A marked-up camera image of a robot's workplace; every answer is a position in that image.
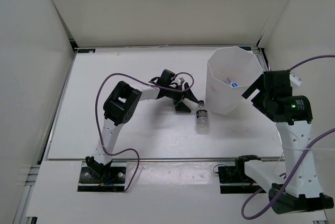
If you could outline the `clear bottle black cap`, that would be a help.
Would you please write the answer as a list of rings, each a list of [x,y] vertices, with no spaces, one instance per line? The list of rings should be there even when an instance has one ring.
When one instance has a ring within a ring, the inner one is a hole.
[[[196,107],[196,131],[198,134],[209,133],[208,110],[203,100],[200,100]]]

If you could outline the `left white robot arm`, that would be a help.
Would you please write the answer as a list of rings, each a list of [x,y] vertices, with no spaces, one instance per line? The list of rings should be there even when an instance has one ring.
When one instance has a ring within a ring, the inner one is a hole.
[[[118,135],[134,115],[138,103],[142,100],[160,99],[167,97],[173,100],[175,111],[190,113],[191,110],[183,103],[188,99],[199,104],[190,86],[182,78],[176,81],[155,77],[149,81],[149,86],[130,86],[124,81],[118,82],[103,104],[104,125],[100,131],[100,141],[92,156],[86,157],[90,175],[98,182],[108,180],[109,167]]]

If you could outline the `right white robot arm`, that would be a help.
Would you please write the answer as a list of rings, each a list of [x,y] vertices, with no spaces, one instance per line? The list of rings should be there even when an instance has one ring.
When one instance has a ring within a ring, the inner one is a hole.
[[[333,133],[329,130],[311,139],[312,110],[306,96],[294,96],[290,72],[266,71],[243,93],[252,98],[253,106],[275,123],[283,148],[286,178],[271,171],[256,155],[236,159],[235,176],[241,182],[255,181],[269,197],[269,203],[258,214],[244,216],[252,220],[268,209],[276,214],[312,212],[334,207],[318,181],[311,147],[321,138]]]

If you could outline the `white octagonal bin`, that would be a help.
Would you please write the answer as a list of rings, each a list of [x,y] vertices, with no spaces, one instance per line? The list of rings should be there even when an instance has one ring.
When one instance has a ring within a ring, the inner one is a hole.
[[[215,114],[230,113],[262,72],[260,63],[250,51],[237,46],[216,49],[207,61],[206,106]],[[226,85],[225,77],[238,83],[239,87]]]

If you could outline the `aluminium frame rail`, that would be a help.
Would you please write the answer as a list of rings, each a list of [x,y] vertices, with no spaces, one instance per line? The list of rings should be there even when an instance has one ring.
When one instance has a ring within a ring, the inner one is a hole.
[[[270,71],[271,67],[267,59],[265,49],[259,47],[251,47],[253,54],[256,56],[258,62],[260,63],[263,71]]]

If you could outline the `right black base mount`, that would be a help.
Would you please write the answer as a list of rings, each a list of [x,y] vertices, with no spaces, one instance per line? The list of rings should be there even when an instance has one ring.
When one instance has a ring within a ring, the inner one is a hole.
[[[244,164],[248,161],[261,159],[257,155],[243,155],[234,160],[234,165],[218,164],[213,167],[213,172],[219,176],[221,194],[253,194],[258,190],[265,191],[256,182],[246,176]]]

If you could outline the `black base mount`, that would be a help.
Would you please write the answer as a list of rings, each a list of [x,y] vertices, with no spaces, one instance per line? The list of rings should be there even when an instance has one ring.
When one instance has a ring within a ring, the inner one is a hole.
[[[248,161],[261,159],[257,155],[243,155],[234,160],[234,165],[218,164],[213,167],[213,172],[219,176],[221,194],[253,194],[258,190],[265,191],[256,182],[246,176],[244,164]]]
[[[125,190],[127,163],[112,162],[101,178],[93,175],[86,163],[82,163],[77,191],[120,193]]]

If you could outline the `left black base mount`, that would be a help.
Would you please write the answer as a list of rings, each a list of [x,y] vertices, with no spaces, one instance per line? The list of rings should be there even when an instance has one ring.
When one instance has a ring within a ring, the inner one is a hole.
[[[127,163],[112,162],[101,178],[93,175],[86,163],[82,163],[77,191],[120,193],[125,190]]]

